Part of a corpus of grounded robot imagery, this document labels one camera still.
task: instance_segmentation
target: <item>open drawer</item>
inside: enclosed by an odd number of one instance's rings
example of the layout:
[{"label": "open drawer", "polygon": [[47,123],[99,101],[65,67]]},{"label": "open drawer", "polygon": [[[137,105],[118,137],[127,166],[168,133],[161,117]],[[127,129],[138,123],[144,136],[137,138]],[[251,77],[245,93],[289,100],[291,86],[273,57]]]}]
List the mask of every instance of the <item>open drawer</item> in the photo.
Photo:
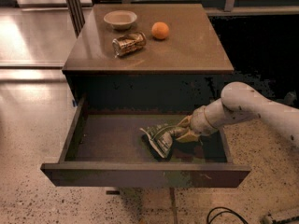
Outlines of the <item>open drawer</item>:
[{"label": "open drawer", "polygon": [[55,186],[236,188],[250,168],[233,164],[223,130],[202,137],[202,143],[174,142],[166,160],[155,155],[139,130],[182,118],[94,114],[82,97],[58,163],[43,163],[41,170]]}]

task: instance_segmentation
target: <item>soda can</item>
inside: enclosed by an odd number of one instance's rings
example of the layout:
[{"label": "soda can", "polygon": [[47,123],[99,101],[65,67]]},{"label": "soda can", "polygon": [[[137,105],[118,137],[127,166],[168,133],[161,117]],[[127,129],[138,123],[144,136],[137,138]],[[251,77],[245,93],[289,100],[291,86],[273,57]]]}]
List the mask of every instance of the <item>soda can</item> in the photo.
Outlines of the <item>soda can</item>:
[{"label": "soda can", "polygon": [[146,44],[147,39],[141,32],[124,35],[112,41],[117,56],[123,56],[138,49],[143,49]]}]

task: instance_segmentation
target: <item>terrazzo floor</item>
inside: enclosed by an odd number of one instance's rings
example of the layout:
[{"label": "terrazzo floor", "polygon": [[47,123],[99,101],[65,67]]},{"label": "terrazzo floor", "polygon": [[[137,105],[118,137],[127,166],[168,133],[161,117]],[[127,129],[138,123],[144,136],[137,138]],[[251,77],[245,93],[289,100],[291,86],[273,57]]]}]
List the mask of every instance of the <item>terrazzo floor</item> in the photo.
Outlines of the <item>terrazzo floor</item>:
[{"label": "terrazzo floor", "polygon": [[[107,195],[106,188],[55,187],[40,165],[59,159],[72,100],[60,70],[0,70],[0,223],[204,224],[210,209],[225,206],[255,224],[299,205],[299,149],[257,119],[224,128],[234,163],[252,169],[242,184],[174,189],[175,210],[169,189]],[[240,222],[224,214],[213,223]]]}]

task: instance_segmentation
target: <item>black cable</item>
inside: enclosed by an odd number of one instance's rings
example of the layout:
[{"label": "black cable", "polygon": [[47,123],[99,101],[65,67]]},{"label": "black cable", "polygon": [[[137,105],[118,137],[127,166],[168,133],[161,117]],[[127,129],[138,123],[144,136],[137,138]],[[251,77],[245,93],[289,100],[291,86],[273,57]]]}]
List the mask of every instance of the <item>black cable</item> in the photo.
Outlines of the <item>black cable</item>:
[{"label": "black cable", "polygon": [[[224,209],[225,211],[221,211],[221,212],[219,212],[219,213],[216,214],[211,220],[209,220],[210,215],[212,214],[212,212],[215,211],[215,210],[217,210],[217,209]],[[223,214],[223,213],[229,213],[229,214],[235,215],[236,217],[238,217],[238,218],[242,221],[243,224],[249,224],[249,223],[248,223],[242,216],[240,216],[237,212],[235,212],[235,211],[233,211],[233,210],[231,210],[231,209],[229,209],[229,208],[227,208],[227,207],[222,207],[222,206],[215,207],[215,208],[213,208],[212,210],[209,211],[209,213],[207,214],[207,217],[206,217],[206,224],[211,224],[212,221],[213,221],[216,217],[220,216],[220,215]]]}]

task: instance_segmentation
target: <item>cabinet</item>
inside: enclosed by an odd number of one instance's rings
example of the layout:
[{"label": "cabinet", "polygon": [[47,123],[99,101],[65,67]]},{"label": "cabinet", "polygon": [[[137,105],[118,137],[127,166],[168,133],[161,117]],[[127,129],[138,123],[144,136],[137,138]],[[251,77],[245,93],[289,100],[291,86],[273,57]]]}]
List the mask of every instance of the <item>cabinet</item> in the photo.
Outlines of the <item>cabinet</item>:
[{"label": "cabinet", "polygon": [[[117,9],[137,15],[129,31],[104,23]],[[170,27],[165,41],[150,35],[156,21]],[[146,47],[115,57],[112,39],[134,31]],[[166,160],[139,131],[208,104],[206,74],[233,70],[201,5],[95,5],[63,69],[77,112],[60,159],[41,170],[56,186],[237,187],[250,168],[233,164],[223,130],[203,144],[175,142]]]}]

